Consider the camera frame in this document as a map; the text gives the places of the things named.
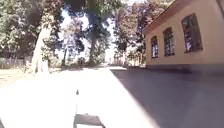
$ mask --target street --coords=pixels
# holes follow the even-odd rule
[[[0,101],[5,128],[72,128],[76,113],[99,116],[106,128],[224,127],[222,76],[68,70],[2,87]]]

